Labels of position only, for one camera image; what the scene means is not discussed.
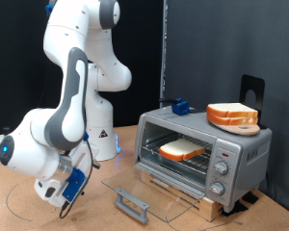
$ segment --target bread slice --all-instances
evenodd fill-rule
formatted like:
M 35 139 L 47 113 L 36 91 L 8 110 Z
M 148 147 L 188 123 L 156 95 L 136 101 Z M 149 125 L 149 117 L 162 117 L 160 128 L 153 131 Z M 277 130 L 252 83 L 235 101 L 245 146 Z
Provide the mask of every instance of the bread slice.
M 173 161 L 188 160 L 204 152 L 204 147 L 184 139 L 172 141 L 160 147 L 160 154 Z
M 257 124 L 258 117 L 219 117 L 207 114 L 206 118 L 220 125 Z
M 208 114 L 219 117 L 258 117 L 258 112 L 241 103 L 209 104 Z

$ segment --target black backdrop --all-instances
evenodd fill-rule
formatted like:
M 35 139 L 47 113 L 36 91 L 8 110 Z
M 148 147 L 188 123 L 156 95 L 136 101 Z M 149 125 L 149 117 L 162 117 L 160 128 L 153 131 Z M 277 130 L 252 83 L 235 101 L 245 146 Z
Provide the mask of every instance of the black backdrop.
M 265 80 L 273 131 L 261 190 L 289 210 L 289 0 L 168 0 L 166 97 L 205 109 L 238 102 L 243 74 Z
M 101 95 L 114 105 L 115 126 L 136 125 L 142 113 L 159 107 L 164 3 L 118 2 L 121 16 L 113 30 L 113 45 L 118 59 L 132 72 L 132 85 Z M 4 126 L 14 130 L 28 111 L 59 104 L 62 71 L 48 61 L 42 48 L 47 4 L 47 0 L 0 0 L 0 134 Z

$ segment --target control knob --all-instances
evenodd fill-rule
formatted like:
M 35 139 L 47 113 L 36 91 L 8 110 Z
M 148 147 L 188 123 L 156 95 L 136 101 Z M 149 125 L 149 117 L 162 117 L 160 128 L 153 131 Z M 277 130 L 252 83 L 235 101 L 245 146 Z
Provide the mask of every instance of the control knob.
M 224 192 L 223 185 L 220 182 L 211 185 L 209 190 L 217 195 L 222 195 Z
M 218 163 L 214 164 L 214 168 L 221 175 L 225 175 L 228 173 L 228 166 L 225 162 L 218 162 Z

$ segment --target blue object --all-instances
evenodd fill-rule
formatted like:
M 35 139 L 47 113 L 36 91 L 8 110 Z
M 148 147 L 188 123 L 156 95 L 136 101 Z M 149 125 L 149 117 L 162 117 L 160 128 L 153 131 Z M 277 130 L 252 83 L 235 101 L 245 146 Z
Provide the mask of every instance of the blue object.
M 88 140 L 88 138 L 89 138 L 89 135 L 88 135 L 88 133 L 87 133 L 87 132 L 85 132 L 85 136 L 84 136 L 83 140 L 84 140 L 84 141 L 87 141 L 87 140 Z
M 50 16 L 50 14 L 52 13 L 52 11 L 54 10 L 54 6 L 53 5 L 47 5 L 46 6 L 46 15 Z
M 189 101 L 182 102 L 181 98 L 176 99 L 179 103 L 171 104 L 172 111 L 180 116 L 188 114 L 190 112 L 190 103 Z
M 62 193 L 62 195 L 66 198 L 66 200 L 68 200 L 69 203 L 74 199 L 75 195 L 83 185 L 85 179 L 86 176 L 84 172 L 77 168 L 73 169 L 71 175 L 66 180 L 68 185 L 65 191 Z
M 118 145 L 118 134 L 116 134 L 116 144 L 117 144 L 117 153 L 121 151 L 121 148 Z

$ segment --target wooden plate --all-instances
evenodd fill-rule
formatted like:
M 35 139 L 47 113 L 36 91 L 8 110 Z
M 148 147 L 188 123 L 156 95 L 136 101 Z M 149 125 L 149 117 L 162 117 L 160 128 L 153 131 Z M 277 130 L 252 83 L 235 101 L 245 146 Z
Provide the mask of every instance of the wooden plate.
M 242 136 L 256 135 L 260 131 L 260 127 L 257 124 L 220 125 L 214 122 L 211 123 L 227 132 L 239 134 Z

